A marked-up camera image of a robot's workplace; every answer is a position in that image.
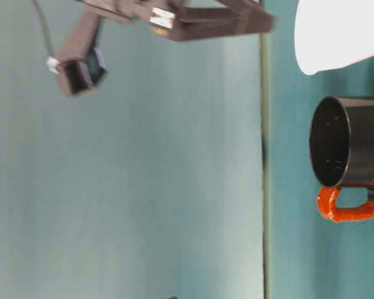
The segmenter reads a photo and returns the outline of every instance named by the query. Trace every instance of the mug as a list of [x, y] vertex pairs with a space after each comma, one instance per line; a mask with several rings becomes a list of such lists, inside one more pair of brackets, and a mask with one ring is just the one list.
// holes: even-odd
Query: mug
[[[326, 97], [310, 129], [310, 159], [322, 185], [321, 215], [336, 223], [374, 218], [374, 97]], [[337, 207], [343, 187], [364, 187], [367, 201]]]

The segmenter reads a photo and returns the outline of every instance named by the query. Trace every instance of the sticker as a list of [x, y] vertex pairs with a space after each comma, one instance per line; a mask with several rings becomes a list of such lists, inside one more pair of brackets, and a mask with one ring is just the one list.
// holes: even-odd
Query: sticker
[[150, 17], [150, 22], [161, 27], [168, 29], [173, 28], [173, 21], [175, 20], [175, 14], [169, 11], [164, 11], [163, 9], [154, 7], [152, 9], [153, 16]]

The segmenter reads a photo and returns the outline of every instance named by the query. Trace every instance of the cable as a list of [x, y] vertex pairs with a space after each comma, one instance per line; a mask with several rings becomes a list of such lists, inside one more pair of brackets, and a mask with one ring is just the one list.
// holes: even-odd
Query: cable
[[32, 0], [32, 3], [35, 7], [35, 10], [37, 11], [37, 14], [39, 15], [40, 24], [43, 31], [43, 37], [44, 41], [46, 42], [46, 48], [51, 57], [54, 57], [54, 48], [52, 46], [51, 38], [50, 38], [50, 31], [49, 26], [47, 25], [46, 17], [44, 16], [43, 9], [41, 8], [40, 4], [37, 2], [37, 0]]

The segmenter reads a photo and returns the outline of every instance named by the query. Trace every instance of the teal surface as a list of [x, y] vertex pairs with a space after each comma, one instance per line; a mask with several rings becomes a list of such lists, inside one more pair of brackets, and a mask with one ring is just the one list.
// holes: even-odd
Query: teal surface
[[[56, 47], [80, 14], [42, 1]], [[0, 299], [262, 298], [258, 36], [107, 21], [63, 98], [29, 1], [0, 1]]]
[[[313, 77], [301, 73], [294, 54], [297, 3], [265, 1], [278, 17], [266, 39], [267, 297], [374, 298], [374, 220], [337, 225], [322, 219], [316, 206], [320, 186], [309, 158], [309, 127], [318, 102], [326, 95], [374, 95], [374, 58]], [[341, 206], [366, 196], [362, 189], [342, 193]]]

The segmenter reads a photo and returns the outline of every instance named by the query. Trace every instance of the orange handle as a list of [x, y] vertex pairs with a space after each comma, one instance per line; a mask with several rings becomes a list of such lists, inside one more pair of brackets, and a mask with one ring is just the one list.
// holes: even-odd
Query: orange handle
[[374, 218], [374, 189], [368, 189], [367, 202], [358, 207], [337, 207], [338, 188], [322, 187], [317, 196], [320, 214], [336, 223], [341, 221], [362, 221]]

